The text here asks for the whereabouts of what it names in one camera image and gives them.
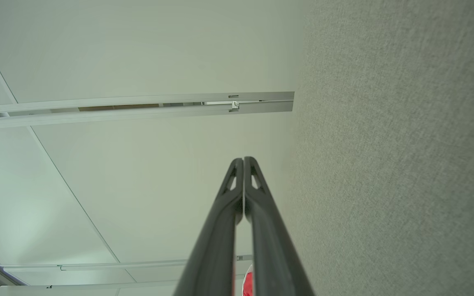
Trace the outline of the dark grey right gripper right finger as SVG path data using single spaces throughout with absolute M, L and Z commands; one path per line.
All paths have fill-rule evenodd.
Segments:
M 258 161 L 245 158 L 245 215 L 253 237 L 255 296 L 314 296 Z

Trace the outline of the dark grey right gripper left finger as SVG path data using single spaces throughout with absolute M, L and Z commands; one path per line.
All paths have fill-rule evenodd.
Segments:
M 226 172 L 175 296 L 233 296 L 235 229 L 243 216 L 244 161 L 234 159 Z

